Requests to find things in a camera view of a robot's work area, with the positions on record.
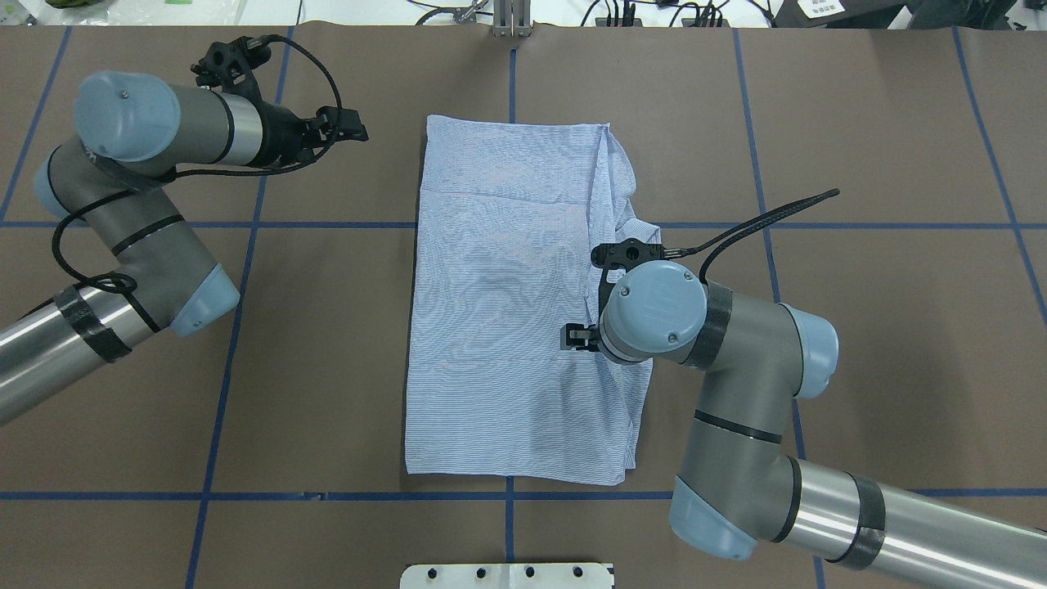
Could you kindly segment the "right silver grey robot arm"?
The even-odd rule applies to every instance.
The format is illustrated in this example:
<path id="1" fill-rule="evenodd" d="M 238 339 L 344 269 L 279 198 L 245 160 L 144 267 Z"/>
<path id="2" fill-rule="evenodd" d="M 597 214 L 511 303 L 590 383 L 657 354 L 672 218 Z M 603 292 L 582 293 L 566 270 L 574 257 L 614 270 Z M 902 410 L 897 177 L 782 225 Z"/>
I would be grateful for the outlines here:
<path id="1" fill-rule="evenodd" d="M 598 318 L 569 323 L 566 349 L 617 364 L 666 359 L 703 383 L 671 496 L 682 541 L 727 560 L 784 543 L 853 571 L 937 588 L 1043 588 L 1045 533 L 782 451 L 796 398 L 833 376 L 825 318 L 736 294 L 660 257 L 595 254 Z"/>

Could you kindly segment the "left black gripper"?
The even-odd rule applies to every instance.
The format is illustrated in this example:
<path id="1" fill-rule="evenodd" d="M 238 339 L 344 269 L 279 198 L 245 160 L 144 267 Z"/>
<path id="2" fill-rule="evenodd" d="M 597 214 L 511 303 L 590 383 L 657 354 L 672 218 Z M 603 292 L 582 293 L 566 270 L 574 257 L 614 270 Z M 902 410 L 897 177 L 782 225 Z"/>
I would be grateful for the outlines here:
<path id="1" fill-rule="evenodd" d="M 259 146 L 261 169 L 283 169 L 317 160 L 324 142 L 367 142 L 369 132 L 355 110 L 324 106 L 317 115 L 304 119 L 291 110 L 262 103 L 259 119 L 263 126 Z"/>

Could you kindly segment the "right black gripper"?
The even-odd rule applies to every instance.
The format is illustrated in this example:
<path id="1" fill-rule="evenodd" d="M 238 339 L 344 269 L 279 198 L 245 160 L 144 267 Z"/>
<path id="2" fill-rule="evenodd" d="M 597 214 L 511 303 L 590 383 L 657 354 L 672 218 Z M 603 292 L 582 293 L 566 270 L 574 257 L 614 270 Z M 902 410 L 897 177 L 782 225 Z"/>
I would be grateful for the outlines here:
<path id="1" fill-rule="evenodd" d="M 591 325 L 580 323 L 569 323 L 561 329 L 559 335 L 559 346 L 566 352 L 600 352 L 602 344 L 601 321 L 609 296 L 612 294 L 612 282 L 609 280 L 610 271 L 602 271 L 598 282 L 597 317 Z"/>

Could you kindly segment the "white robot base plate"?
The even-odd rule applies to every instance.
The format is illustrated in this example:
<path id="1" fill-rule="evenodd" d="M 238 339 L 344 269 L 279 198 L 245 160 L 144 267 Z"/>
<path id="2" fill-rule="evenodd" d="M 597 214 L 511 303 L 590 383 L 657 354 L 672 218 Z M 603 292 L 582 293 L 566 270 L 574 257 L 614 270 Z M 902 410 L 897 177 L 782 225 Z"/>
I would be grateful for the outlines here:
<path id="1" fill-rule="evenodd" d="M 411 565 L 400 588 L 614 588 L 612 564 L 596 562 Z"/>

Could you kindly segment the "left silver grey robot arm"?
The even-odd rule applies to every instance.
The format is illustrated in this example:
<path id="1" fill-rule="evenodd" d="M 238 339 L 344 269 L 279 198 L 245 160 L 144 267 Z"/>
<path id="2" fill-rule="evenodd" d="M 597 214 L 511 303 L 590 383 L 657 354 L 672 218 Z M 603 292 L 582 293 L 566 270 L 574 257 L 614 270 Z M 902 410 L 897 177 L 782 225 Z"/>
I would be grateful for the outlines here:
<path id="1" fill-rule="evenodd" d="M 79 86 L 74 137 L 34 179 L 59 218 L 52 254 L 74 284 L 2 332 L 8 424 L 155 333 L 186 338 L 231 312 L 240 291 L 165 194 L 191 175 L 277 175 L 336 142 L 365 142 L 343 104 L 305 119 L 264 100 L 242 66 L 195 65 L 195 85 L 102 71 Z"/>

